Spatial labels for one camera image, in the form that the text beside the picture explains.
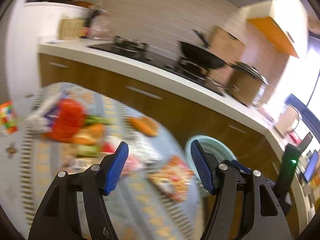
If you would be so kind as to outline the light blue waste basket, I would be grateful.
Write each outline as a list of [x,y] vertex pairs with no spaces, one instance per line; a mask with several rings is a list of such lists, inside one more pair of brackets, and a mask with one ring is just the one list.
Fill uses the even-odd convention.
[[195,177],[196,177],[196,183],[198,185],[199,193],[202,198],[209,196],[208,191],[206,191],[200,181],[200,177],[198,175],[198,172],[196,170],[196,167],[194,165],[193,159],[191,157],[191,143],[197,140],[201,147],[203,148],[204,152],[213,154],[218,162],[223,162],[224,160],[237,160],[234,153],[222,142],[219,140],[206,136],[206,135],[196,135],[194,137],[191,137],[186,145],[185,145],[185,153],[186,153],[186,159],[189,167],[193,170]]

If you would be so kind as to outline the bok choy stalk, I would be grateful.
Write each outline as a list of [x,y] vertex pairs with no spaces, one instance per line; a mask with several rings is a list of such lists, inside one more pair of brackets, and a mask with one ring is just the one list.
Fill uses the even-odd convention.
[[79,158],[95,158],[100,153],[98,145],[78,145],[76,147],[76,156]]

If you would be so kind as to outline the orange bread piece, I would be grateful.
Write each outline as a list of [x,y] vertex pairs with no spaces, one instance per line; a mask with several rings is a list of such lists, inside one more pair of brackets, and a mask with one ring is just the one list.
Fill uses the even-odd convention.
[[99,143],[105,133],[105,126],[103,124],[93,124],[80,129],[71,138],[71,143],[79,145],[95,145]]

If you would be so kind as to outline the patterned blue tablecloth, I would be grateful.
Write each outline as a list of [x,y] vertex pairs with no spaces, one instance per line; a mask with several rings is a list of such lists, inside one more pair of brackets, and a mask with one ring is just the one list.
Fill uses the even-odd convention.
[[64,82],[1,105],[1,239],[199,239],[184,150],[140,116]]

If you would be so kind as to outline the panda snack bag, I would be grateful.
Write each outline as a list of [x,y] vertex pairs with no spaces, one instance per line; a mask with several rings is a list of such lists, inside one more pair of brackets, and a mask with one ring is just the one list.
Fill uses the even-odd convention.
[[173,155],[159,170],[148,175],[148,179],[165,196],[176,202],[187,199],[193,170],[178,156]]

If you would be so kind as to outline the green broccoli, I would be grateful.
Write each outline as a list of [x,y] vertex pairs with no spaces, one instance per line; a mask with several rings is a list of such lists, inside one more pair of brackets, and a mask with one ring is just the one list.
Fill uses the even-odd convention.
[[112,121],[109,118],[98,115],[86,115],[85,125],[102,124],[111,125]]

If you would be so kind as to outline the rubik's cube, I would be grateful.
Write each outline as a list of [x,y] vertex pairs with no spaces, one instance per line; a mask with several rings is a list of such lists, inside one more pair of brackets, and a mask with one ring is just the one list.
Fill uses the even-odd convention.
[[17,115],[12,101],[3,103],[0,106],[0,129],[1,137],[7,137],[18,131]]

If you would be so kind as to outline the brown rice cooker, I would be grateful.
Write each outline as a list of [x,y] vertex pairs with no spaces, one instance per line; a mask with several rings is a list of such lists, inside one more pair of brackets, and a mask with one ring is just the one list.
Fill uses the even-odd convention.
[[226,85],[226,92],[241,104],[257,106],[262,98],[268,81],[258,70],[243,62],[234,62],[233,74]]

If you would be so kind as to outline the split bread roll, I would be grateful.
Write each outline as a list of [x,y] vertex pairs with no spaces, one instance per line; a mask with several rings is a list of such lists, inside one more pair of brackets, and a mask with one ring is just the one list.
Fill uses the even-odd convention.
[[126,120],[135,130],[148,137],[156,137],[158,135],[159,125],[150,117],[140,116],[135,118],[128,116]]

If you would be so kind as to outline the wooden cutting board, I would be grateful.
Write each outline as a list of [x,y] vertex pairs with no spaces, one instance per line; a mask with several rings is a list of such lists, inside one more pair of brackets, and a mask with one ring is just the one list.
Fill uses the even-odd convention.
[[211,70],[209,76],[218,83],[227,85],[234,72],[234,69],[229,65],[240,60],[245,48],[246,45],[239,39],[221,27],[215,26],[210,38],[209,50],[227,64],[222,68]]

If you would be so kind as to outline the black gas stove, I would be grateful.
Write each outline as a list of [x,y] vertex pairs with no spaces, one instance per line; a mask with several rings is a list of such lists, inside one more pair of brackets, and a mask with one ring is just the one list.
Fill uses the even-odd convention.
[[212,69],[206,70],[188,61],[179,62],[178,60],[182,55],[176,60],[171,59],[152,52],[147,43],[125,39],[120,36],[115,36],[111,43],[94,44],[88,47],[149,64],[201,85],[219,96],[223,96],[221,89],[209,77],[209,71]]

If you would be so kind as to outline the dark sauce bottle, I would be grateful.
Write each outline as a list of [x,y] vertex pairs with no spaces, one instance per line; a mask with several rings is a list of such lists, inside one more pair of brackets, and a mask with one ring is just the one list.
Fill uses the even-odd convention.
[[87,38],[88,37],[89,31],[90,31],[90,28],[91,28],[91,23],[92,23],[92,20],[94,18],[94,15],[95,15],[95,7],[92,7],[92,8],[89,9],[89,12],[88,12],[88,15],[86,17],[84,26],[82,28],[81,35],[80,35],[81,38]]

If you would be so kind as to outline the wicker basket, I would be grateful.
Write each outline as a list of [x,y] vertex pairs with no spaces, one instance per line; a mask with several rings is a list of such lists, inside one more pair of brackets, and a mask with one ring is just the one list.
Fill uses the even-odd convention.
[[80,18],[63,18],[59,25],[60,40],[74,40],[81,36],[85,21]]

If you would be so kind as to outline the clear plastic bag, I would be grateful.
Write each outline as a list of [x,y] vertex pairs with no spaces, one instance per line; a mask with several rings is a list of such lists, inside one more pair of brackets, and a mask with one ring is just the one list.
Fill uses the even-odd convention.
[[92,40],[109,40],[109,21],[106,15],[96,16],[91,23],[89,38]]

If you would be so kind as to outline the orange wall cabinet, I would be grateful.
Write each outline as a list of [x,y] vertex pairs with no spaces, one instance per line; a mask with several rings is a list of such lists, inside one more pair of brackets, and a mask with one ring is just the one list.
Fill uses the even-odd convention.
[[247,21],[259,29],[277,52],[302,57],[308,42],[308,16],[298,0],[270,0],[248,7]]

